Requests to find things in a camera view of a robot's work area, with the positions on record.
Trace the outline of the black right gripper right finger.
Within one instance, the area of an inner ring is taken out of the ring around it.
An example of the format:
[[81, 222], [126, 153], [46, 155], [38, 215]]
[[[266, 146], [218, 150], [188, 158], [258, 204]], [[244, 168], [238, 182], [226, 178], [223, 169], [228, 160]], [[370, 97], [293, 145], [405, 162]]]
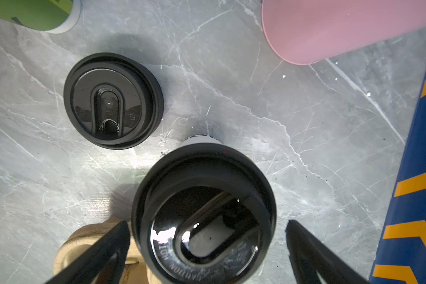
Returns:
[[286, 227], [286, 244], [298, 284], [367, 284], [368, 281], [342, 261], [296, 220]]

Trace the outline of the white paper cup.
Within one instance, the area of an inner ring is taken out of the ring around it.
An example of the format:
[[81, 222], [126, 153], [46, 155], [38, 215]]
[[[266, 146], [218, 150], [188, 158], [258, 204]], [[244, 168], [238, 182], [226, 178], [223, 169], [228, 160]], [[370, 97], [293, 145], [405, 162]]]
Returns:
[[188, 137], [186, 140], [184, 140], [179, 147], [184, 147], [192, 144], [199, 144], [199, 143], [212, 143], [212, 144], [222, 144], [219, 140], [217, 140], [214, 137], [211, 137], [209, 135], [204, 134], [196, 134], [194, 136]]

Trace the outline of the black plastic cup lid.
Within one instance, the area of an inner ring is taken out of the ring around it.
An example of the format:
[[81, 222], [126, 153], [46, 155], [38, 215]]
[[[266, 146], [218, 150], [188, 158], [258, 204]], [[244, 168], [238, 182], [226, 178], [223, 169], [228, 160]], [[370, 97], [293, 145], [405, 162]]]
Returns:
[[218, 143], [182, 146], [142, 180], [131, 227], [164, 284], [241, 284], [264, 261], [275, 233], [270, 183], [244, 154]]

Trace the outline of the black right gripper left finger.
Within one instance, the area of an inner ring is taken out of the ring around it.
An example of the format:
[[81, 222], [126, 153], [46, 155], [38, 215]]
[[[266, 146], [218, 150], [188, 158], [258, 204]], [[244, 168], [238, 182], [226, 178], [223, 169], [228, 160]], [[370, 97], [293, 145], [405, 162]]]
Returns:
[[130, 230], [120, 221], [48, 284], [118, 284], [130, 246]]

